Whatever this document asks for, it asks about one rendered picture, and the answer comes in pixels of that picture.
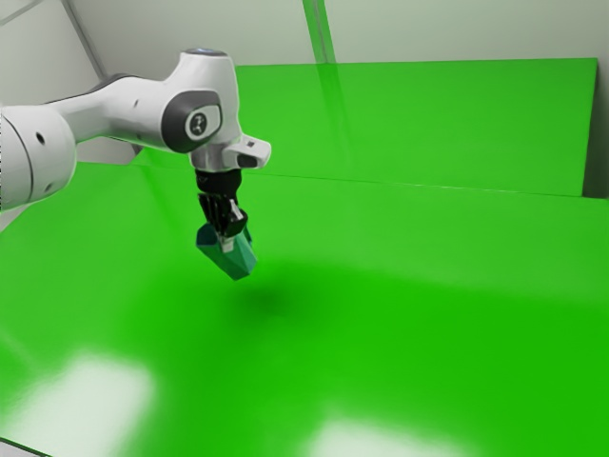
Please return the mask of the teal faceted mug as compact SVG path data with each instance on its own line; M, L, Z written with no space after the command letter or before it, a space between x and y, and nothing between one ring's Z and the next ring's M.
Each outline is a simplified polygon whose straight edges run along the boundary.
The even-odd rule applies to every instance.
M196 247L235 281L250 275L257 264L248 228L226 238L220 236L211 224L205 223L197 231Z

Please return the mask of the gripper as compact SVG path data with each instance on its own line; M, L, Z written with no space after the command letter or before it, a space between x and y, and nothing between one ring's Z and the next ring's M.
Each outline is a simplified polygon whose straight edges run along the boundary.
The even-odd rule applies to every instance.
M219 235L229 235L232 227L232 199L242 184L242 171L210 172L196 169L199 203L206 217Z

